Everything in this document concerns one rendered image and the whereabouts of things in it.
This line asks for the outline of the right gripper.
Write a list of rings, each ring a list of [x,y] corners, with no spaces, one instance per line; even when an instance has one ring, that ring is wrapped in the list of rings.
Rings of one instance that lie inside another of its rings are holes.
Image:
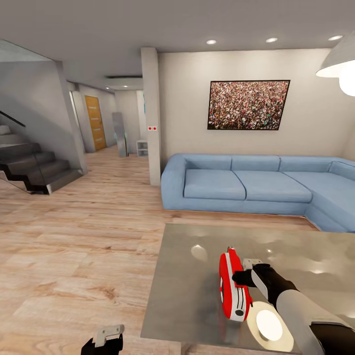
[[[232,276],[232,280],[236,282],[236,285],[246,285],[250,287],[255,287],[249,282],[248,274],[250,270],[246,271],[235,271],[235,274]]]

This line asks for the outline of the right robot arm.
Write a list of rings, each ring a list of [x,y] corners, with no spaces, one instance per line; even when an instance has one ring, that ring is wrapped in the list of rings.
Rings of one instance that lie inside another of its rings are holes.
[[[274,305],[302,355],[355,355],[355,329],[299,292],[270,264],[244,259],[236,285],[257,287]]]

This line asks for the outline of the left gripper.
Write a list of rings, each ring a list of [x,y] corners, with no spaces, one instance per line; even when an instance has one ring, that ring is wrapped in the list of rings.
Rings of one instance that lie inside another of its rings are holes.
[[[104,346],[95,347],[93,338],[91,338],[81,349],[81,355],[118,355],[118,352],[123,348],[122,334],[119,338],[106,340]]]

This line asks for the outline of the radio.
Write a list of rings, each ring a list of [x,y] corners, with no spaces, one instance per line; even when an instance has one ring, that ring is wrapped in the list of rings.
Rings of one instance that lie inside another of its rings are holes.
[[[249,314],[249,307],[253,307],[253,300],[248,286],[236,285],[232,280],[235,271],[244,271],[240,258],[234,249],[229,248],[223,253],[219,263],[219,277],[221,286],[221,302],[223,311],[229,320],[243,322]]]

